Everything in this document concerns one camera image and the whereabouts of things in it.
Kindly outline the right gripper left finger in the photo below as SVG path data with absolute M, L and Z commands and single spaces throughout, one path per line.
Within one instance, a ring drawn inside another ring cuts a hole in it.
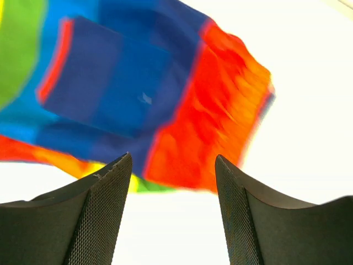
M 62 188 L 1 204 L 1 263 L 111 264 L 131 173 L 126 153 Z

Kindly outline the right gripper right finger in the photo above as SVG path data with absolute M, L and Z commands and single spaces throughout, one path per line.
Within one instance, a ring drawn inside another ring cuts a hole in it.
M 351 264 L 352 197 L 312 204 L 215 161 L 231 264 Z

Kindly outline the rainbow striped shorts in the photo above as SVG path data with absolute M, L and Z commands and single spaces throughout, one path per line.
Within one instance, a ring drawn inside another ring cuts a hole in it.
M 133 158 L 132 190 L 216 192 L 274 96 L 240 38 L 181 1 L 2 1 L 1 160 L 82 178 Z

